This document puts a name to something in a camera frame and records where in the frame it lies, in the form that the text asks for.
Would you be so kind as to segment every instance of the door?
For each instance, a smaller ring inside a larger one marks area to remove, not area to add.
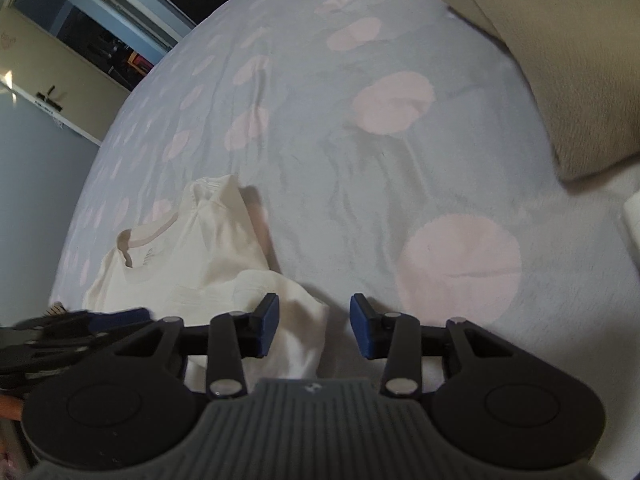
[[[5,0],[0,9],[0,76],[15,92],[99,144],[129,91],[11,3]]]

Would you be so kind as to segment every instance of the beige cloth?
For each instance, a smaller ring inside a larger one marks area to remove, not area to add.
[[[573,180],[640,152],[640,0],[443,0],[503,41]]]

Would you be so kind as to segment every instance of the silver screw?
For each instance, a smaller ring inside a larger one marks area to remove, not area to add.
[[[406,377],[396,377],[387,381],[385,388],[392,394],[397,396],[411,395],[418,389],[418,383],[413,379],[407,379]]]
[[[216,397],[231,397],[242,390],[242,384],[235,379],[218,379],[209,385],[209,390]]]

